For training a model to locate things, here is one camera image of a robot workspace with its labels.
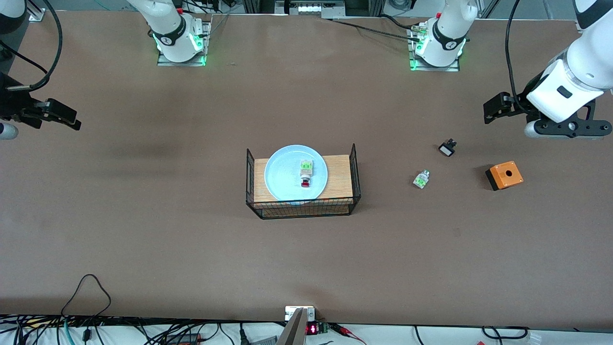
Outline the wooden board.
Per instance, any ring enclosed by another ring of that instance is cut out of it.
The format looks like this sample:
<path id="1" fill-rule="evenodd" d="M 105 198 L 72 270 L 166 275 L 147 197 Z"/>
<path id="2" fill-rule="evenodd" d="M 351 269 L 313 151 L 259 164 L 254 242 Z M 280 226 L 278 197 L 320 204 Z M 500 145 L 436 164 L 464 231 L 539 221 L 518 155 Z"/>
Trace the wooden board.
<path id="1" fill-rule="evenodd" d="M 348 215 L 359 200 L 352 183 L 349 155 L 329 155 L 323 159 L 328 164 L 328 184 L 317 199 L 277 201 L 270 194 L 264 181 L 264 169 L 268 159 L 248 158 L 246 205 L 261 219 L 319 218 Z"/>

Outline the black power adapter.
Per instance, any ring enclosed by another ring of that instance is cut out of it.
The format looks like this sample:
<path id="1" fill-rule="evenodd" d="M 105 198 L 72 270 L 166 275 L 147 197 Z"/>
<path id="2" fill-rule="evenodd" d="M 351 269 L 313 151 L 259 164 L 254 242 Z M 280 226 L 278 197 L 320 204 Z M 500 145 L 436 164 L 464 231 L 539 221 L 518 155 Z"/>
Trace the black power adapter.
<path id="1" fill-rule="evenodd" d="M 201 345 L 201 334 L 186 333 L 169 335 L 164 341 L 164 345 Z"/>

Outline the red clip leads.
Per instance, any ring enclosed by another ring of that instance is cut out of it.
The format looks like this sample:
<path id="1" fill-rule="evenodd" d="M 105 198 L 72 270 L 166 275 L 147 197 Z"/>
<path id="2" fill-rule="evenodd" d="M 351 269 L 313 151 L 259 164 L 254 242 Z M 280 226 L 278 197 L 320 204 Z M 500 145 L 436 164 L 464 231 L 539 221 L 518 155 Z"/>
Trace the red clip leads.
<path id="1" fill-rule="evenodd" d="M 342 327 L 340 324 L 328 323 L 328 326 L 331 330 L 340 334 L 341 336 L 345 336 L 346 338 L 350 338 L 350 339 L 355 339 L 356 341 L 359 341 L 363 345 L 368 345 L 368 343 L 366 343 L 363 339 L 353 334 L 353 332 L 351 332 L 348 328 Z"/>

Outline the small metal plate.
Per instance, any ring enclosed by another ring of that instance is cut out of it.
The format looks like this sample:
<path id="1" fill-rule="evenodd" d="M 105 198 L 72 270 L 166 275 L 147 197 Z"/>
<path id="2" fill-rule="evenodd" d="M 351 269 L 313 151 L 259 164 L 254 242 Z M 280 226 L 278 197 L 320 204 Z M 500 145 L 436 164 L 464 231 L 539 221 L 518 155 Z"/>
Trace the small metal plate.
<path id="1" fill-rule="evenodd" d="M 307 322 L 314 322 L 316 316 L 316 308 L 314 306 L 285 306 L 285 321 L 289 321 L 293 316 L 293 313 L 298 309 L 304 309 L 306 312 Z"/>

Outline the grey aluminium bar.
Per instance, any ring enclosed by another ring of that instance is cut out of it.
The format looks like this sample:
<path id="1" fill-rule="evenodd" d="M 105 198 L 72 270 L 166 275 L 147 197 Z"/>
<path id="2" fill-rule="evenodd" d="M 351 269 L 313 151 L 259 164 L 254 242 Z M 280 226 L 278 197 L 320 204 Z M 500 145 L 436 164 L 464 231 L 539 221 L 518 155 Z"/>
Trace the grey aluminium bar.
<path id="1" fill-rule="evenodd" d="M 282 334 L 278 337 L 276 345 L 305 345 L 305 328 L 307 315 L 304 309 L 298 309 L 287 321 Z"/>

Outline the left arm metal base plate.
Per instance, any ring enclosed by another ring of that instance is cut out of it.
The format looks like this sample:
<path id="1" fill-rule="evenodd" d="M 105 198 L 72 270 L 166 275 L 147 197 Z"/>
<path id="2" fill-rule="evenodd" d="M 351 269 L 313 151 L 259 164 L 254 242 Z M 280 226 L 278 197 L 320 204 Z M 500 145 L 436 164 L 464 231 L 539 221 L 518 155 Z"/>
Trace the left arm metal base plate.
<path id="1" fill-rule="evenodd" d="M 465 38 L 449 39 L 442 35 L 442 41 L 432 33 L 433 24 L 422 22 L 407 29 L 409 36 L 409 64 L 418 71 L 459 71 L 458 59 L 462 54 Z"/>

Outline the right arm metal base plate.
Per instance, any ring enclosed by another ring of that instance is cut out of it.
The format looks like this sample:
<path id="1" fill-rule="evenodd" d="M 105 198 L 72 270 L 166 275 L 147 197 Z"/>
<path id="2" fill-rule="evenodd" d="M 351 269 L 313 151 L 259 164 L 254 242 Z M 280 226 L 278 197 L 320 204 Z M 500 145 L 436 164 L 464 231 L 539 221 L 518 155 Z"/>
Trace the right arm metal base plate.
<path id="1" fill-rule="evenodd" d="M 181 18 L 182 24 L 174 33 L 152 33 L 159 50 L 158 66 L 205 66 L 210 23 L 187 14 Z"/>

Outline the device with white lights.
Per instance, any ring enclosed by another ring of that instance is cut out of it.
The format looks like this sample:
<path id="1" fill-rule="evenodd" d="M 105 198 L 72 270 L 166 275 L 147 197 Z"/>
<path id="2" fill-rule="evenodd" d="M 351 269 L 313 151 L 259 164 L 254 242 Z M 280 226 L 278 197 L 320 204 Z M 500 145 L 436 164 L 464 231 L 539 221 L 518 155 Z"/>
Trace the device with white lights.
<path id="1" fill-rule="evenodd" d="M 346 15 L 344 0 L 274 0 L 274 14 L 340 18 Z"/>

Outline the light blue plate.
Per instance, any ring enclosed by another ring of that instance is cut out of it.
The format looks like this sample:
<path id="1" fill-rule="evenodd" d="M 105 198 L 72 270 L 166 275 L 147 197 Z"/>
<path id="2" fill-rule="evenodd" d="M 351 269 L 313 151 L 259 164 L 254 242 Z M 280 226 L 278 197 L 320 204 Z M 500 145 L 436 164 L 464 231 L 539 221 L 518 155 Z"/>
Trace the light blue plate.
<path id="1" fill-rule="evenodd" d="M 308 188 L 300 185 L 300 162 L 313 160 L 314 170 Z M 268 159 L 264 169 L 264 181 L 270 194 L 277 201 L 298 201 L 317 199 L 328 184 L 328 164 L 315 149 L 291 145 L 278 149 Z"/>

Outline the orange button enclosure box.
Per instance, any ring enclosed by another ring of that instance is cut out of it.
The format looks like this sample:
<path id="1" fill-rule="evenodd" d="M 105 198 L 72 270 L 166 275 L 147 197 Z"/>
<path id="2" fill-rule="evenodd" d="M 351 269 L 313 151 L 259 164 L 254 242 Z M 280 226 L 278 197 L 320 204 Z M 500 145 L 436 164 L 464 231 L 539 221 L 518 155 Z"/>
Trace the orange button enclosure box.
<path id="1" fill-rule="evenodd" d="M 524 182 L 515 161 L 508 161 L 491 166 L 485 172 L 493 191 L 503 190 Z"/>

